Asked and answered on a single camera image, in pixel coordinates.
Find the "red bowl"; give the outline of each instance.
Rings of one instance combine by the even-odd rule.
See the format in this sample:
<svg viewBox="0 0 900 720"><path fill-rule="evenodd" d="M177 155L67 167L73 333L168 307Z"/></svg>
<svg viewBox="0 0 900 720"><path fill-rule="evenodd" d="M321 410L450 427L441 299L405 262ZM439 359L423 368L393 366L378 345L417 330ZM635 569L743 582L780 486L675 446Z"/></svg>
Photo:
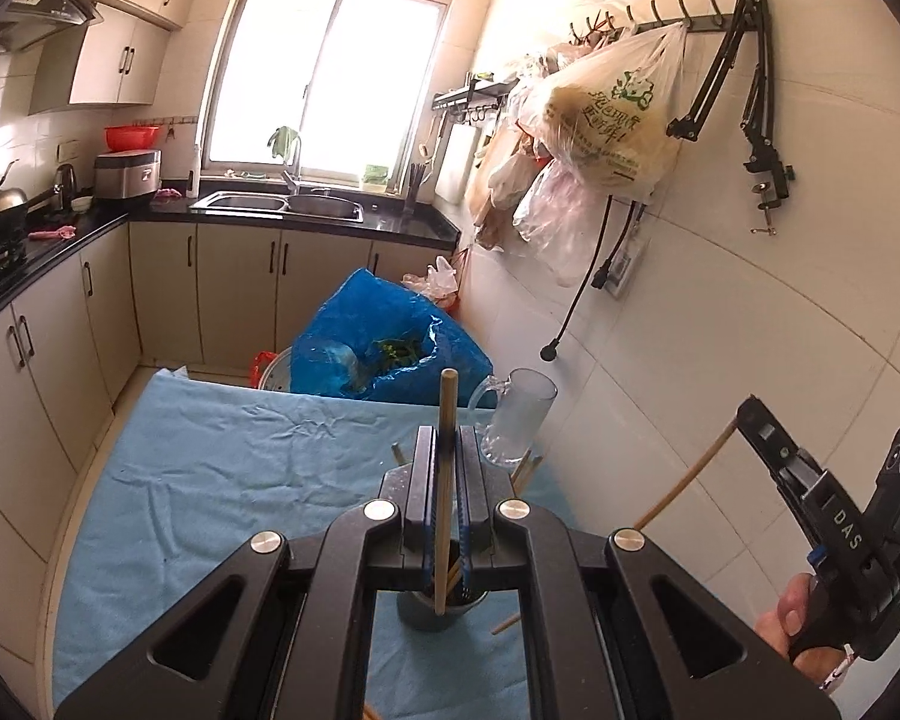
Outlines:
<svg viewBox="0 0 900 720"><path fill-rule="evenodd" d="M152 148L160 127L106 127L106 146L111 151L136 151Z"/></svg>

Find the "power cord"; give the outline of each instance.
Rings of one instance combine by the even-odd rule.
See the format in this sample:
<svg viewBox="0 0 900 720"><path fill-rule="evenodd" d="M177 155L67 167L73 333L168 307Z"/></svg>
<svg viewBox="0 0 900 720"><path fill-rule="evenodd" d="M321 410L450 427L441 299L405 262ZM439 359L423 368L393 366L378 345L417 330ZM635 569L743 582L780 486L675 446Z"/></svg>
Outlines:
<svg viewBox="0 0 900 720"><path fill-rule="evenodd" d="M544 346L540 349L540 359L544 362L554 362L557 359L557 347L560 345L560 340L563 338L563 334L566 332L567 325L570 324L570 317L573 317L573 312L577 309L577 303L580 302L580 297L583 294L583 290L586 289L586 283L590 280L590 274L592 274L594 266L597 265L597 257L600 256L600 247L604 244L604 234L607 232L607 220L610 219L610 206L613 205L613 196L612 194L607 195L607 208L604 210L604 220L600 225L600 235L597 237L597 247L593 250L593 259L590 260L590 267L586 270L586 276L583 276L583 281L581 281L580 288L577 290L577 296L573 299L573 302L570 304L570 310L567 311L566 319L563 320L563 327L560 327L560 332L557 333L557 338L554 338L550 341L547 346ZM634 209L631 206L631 215L634 213ZM621 238L616 247L614 248L614 253L616 253L617 248L620 247L620 242L623 240Z"/></svg>
<svg viewBox="0 0 900 720"><path fill-rule="evenodd" d="M617 252L620 250L620 247L623 245L623 242L626 240L626 233L629 233L629 228L631 228L631 223L634 222L634 213L636 212L636 207L639 205L636 200L631 202L631 210L626 214L626 224L624 224L624 229L620 233L620 237L617 239L615 247L613 247L613 251L610 252L610 257L604 261L604 264L600 266L600 269L593 274L593 282L591 287L595 290L602 290L605 285L607 285L607 279L610 278L610 265L613 263L613 258L617 256Z"/></svg>

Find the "blue cloth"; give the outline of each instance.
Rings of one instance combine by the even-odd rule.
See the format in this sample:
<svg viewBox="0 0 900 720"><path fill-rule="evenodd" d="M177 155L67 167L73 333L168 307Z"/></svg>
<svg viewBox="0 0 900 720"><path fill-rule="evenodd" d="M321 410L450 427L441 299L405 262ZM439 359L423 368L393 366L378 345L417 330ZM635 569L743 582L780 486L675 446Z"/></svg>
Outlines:
<svg viewBox="0 0 900 720"><path fill-rule="evenodd" d="M324 530L410 454L428 406L371 403L154 375L110 455L67 567L53 640L56 706L254 533ZM546 466L526 493L569 522ZM492 593L442 634L405 628L380 593L367 699L386 720L524 720L517 609Z"/></svg>

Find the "finger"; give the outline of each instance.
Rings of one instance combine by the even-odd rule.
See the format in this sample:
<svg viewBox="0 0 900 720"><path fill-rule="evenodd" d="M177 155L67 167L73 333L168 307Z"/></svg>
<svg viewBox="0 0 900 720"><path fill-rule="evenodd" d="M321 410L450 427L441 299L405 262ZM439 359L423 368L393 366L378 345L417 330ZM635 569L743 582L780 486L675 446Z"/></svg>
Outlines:
<svg viewBox="0 0 900 720"><path fill-rule="evenodd" d="M754 623L754 630L762 640L773 647L780 655L787 658L790 649L790 638L780 625L774 611L766 611L761 614Z"/></svg>
<svg viewBox="0 0 900 720"><path fill-rule="evenodd" d="M794 661L794 666L812 683L820 685L833 670L844 662L845 652L835 650L832 647L817 647L800 653Z"/></svg>
<svg viewBox="0 0 900 720"><path fill-rule="evenodd" d="M776 616L788 637L795 637L806 621L813 580L810 574L797 574L787 583L776 604Z"/></svg>

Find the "window frame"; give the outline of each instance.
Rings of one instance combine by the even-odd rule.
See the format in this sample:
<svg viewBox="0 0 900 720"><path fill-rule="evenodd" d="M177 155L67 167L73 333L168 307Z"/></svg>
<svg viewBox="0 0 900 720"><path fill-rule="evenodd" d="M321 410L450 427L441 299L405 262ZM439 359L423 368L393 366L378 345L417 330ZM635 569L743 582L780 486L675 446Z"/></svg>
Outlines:
<svg viewBox="0 0 900 720"><path fill-rule="evenodd" d="M450 2L452 0L415 0L415 1L425 1L429 2L429 4L434 4L439 9L439 21L437 22L437 37L434 38L434 45L432 46L430 53L430 60L427 66L426 76L424 76L423 84L421 85L418 103L415 105L415 112L413 113L413 117L407 122L407 134L404 137L404 142L402 143L401 148L399 149L396 159L394 161L394 165L391 166L391 177L389 177L388 190L392 191L396 189L402 183L402 173L404 172L405 166L408 162L408 157L410 156L410 139L413 137L413 131L415 130L416 123L419 120L421 110L423 105L426 103L424 97L428 88L428 81L433 75L434 71L434 56L437 52L437 45L439 45L439 34L442 32L442 28L446 21L447 13L450 9ZM343 0L336 0L334 2L334 6L330 12L330 18L327 20L326 31L323 33L323 40L320 43L320 48L317 51L317 61L314 62L313 73L310 76L309 86L313 85L314 78L319 71L320 60L322 60L323 52L326 47L327 37L330 34L330 30L333 28L335 20L337 18L338 12L340 12L341 3ZM213 84L210 92L210 100L207 107L207 120L206 126L203 128L203 138L202 138L202 170L207 173L207 175L222 175L228 170L232 170L233 172L246 172L253 173L254 175L266 175L267 179L278 177L280 175L281 170L283 170L283 165L276 165L272 162L231 162L231 161L220 161L220 160L211 160L210 159L210 149L212 146L213 140L213 129L214 122L217 117L217 106L218 99L220 98L221 87L223 87L223 76L226 75L226 68L229 64L230 60L230 51L233 47L233 41L236 37L237 29L240 28L240 21L242 20L242 16L244 15L245 6L247 6L247 0L238 0L237 6L234 8L233 15L230 18L228 24L226 25L226 34L223 37L223 43L221 44L220 58L218 59L217 66L214 69L213 74ZM301 111L301 122L303 122L306 118L307 114L307 105L309 103L309 94L303 100L303 108ZM316 181L316 182L331 182L335 184L341 184L344 186L358 186L360 183L360 176L356 176L356 180L354 179L354 175L352 173L338 173L338 172L329 172L328 170L305 170L301 167L300 177L304 180Z"/></svg>

